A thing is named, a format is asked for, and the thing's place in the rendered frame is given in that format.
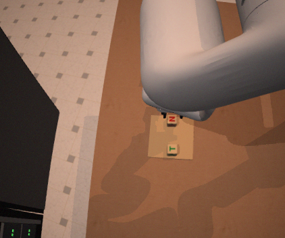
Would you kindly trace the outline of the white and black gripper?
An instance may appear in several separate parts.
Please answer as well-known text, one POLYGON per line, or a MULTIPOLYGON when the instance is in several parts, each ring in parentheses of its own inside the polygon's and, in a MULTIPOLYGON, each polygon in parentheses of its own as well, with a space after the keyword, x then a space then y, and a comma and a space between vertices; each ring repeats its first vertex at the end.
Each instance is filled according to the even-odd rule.
POLYGON ((165 110, 161 110, 161 109, 158 109, 158 108, 157 108, 157 111, 161 112, 161 115, 163 115, 163 118, 166 118, 166 114, 167 113, 171 113, 171 112, 167 112, 165 110))

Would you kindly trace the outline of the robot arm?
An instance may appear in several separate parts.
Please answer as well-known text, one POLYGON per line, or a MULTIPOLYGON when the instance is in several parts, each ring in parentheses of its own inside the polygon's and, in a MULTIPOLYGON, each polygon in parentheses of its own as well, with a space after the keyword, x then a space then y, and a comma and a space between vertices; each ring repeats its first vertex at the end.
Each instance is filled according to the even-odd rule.
POLYGON ((216 0, 142 0, 147 105, 205 121, 215 108, 285 89, 285 0, 236 6, 242 35, 225 42, 216 0))

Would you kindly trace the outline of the light tan flat mat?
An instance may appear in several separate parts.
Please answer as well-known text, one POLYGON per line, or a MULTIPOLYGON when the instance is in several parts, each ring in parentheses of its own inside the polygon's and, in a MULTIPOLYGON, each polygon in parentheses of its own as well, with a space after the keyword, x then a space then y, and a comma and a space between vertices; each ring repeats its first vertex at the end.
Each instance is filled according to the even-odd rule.
POLYGON ((193 159, 194 120, 177 117, 176 127, 167 127, 167 117, 151 115, 149 158, 193 159), (167 144, 177 144, 177 156, 167 156, 167 144))

